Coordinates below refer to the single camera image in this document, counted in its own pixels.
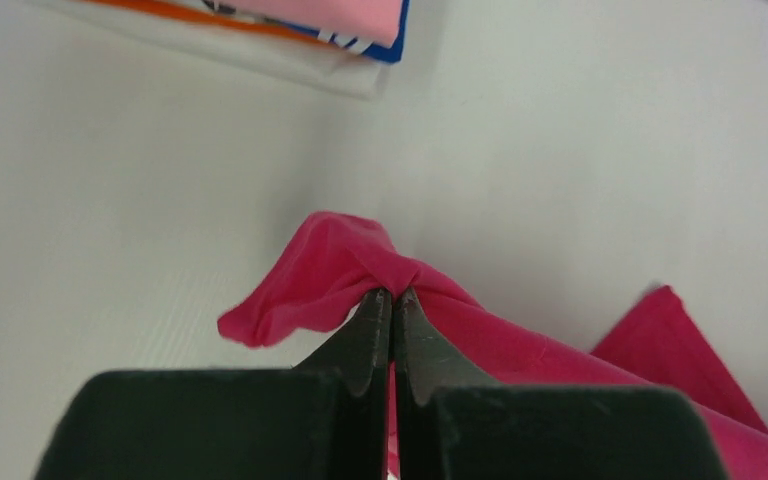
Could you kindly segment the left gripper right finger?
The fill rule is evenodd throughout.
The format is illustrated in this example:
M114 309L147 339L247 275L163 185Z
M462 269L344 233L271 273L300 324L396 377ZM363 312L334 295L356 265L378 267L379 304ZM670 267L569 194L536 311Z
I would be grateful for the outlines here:
M506 385L406 291L393 317L404 479L724 479L697 411L638 386Z

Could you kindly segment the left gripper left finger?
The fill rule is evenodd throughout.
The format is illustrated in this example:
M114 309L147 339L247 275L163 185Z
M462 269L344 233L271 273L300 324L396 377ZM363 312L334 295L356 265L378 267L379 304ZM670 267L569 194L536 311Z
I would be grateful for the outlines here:
M114 370L55 428L40 479L383 479L392 297L289 369Z

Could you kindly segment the crimson red t shirt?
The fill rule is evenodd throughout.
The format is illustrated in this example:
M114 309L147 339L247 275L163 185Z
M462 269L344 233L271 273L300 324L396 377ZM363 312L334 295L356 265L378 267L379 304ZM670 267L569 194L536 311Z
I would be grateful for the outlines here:
M471 361L506 383L659 384L686 394L729 475L768 479L768 427L667 287L647 293L590 352L497 317L432 266L400 254L385 228L328 211L307 217L253 292L218 320L251 348L294 331L329 332L370 290L414 290L430 322Z

